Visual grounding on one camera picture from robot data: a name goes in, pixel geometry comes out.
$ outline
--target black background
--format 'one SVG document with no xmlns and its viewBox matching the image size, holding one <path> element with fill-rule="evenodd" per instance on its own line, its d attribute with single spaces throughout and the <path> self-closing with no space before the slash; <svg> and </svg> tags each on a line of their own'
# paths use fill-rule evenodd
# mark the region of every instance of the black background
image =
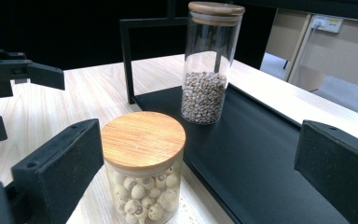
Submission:
<svg viewBox="0 0 358 224">
<path fill-rule="evenodd" d="M 187 16 L 188 0 L 176 2 Z M 277 7 L 358 19 L 358 1 L 237 0 L 246 7 L 235 58 L 259 68 Z M 0 49 L 61 69 L 122 62 L 118 21 L 164 18 L 167 0 L 0 0 Z M 185 52 L 185 26 L 131 29 L 133 60 Z"/>
</svg>

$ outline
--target wooden lid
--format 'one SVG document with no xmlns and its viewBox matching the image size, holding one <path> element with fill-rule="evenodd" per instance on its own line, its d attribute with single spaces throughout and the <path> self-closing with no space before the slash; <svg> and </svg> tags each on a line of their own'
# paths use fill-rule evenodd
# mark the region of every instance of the wooden lid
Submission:
<svg viewBox="0 0 358 224">
<path fill-rule="evenodd" d="M 105 160 L 124 175 L 165 171 L 186 141 L 185 130 L 178 121 L 156 112 L 121 116 L 103 127 L 101 134 Z"/>
<path fill-rule="evenodd" d="M 245 12 L 245 8 L 241 6 L 214 2 L 190 2 L 188 8 L 202 13 L 227 16 L 242 15 Z"/>
</svg>

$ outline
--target glass jar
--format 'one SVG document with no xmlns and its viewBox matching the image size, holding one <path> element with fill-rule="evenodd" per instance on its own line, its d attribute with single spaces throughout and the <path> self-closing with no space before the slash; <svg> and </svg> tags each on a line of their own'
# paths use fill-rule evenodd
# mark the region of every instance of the glass jar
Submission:
<svg viewBox="0 0 358 224">
<path fill-rule="evenodd" d="M 179 205 L 186 134 L 175 119 L 135 112 L 102 129 L 113 206 L 128 224 L 167 222 Z"/>
<path fill-rule="evenodd" d="M 190 2 L 181 114 L 187 121 L 220 119 L 244 7 Z"/>
</svg>

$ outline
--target bamboo lid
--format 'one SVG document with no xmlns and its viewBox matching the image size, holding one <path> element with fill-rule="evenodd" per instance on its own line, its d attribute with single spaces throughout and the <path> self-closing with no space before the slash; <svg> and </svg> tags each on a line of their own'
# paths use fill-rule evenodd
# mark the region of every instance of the bamboo lid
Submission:
<svg viewBox="0 0 358 224">
<path fill-rule="evenodd" d="M 175 119 L 156 112 L 134 112 L 103 127 L 103 156 L 124 175 L 155 175 L 171 167 L 186 134 Z"/>
<path fill-rule="evenodd" d="M 188 8 L 194 22 L 213 26 L 235 26 L 245 12 L 241 6 L 214 2 L 190 2 Z"/>
<path fill-rule="evenodd" d="M 214 2 L 190 2 L 188 8 L 202 13 L 222 16 L 242 15 L 245 12 L 245 8 L 241 6 Z"/>
</svg>

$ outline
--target white wall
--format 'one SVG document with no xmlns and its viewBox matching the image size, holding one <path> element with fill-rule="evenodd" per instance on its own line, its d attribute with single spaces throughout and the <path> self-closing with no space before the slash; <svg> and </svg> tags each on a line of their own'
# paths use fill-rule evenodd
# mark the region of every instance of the white wall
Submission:
<svg viewBox="0 0 358 224">
<path fill-rule="evenodd" d="M 303 35 L 307 13 L 278 9 L 272 24 L 266 52 L 287 61 L 292 60 L 298 40 Z"/>
<path fill-rule="evenodd" d="M 358 85 L 358 21 L 344 20 L 338 34 L 312 31 L 308 45 L 303 43 L 304 58 L 296 62 L 289 82 L 311 91 L 330 75 Z"/>
</svg>

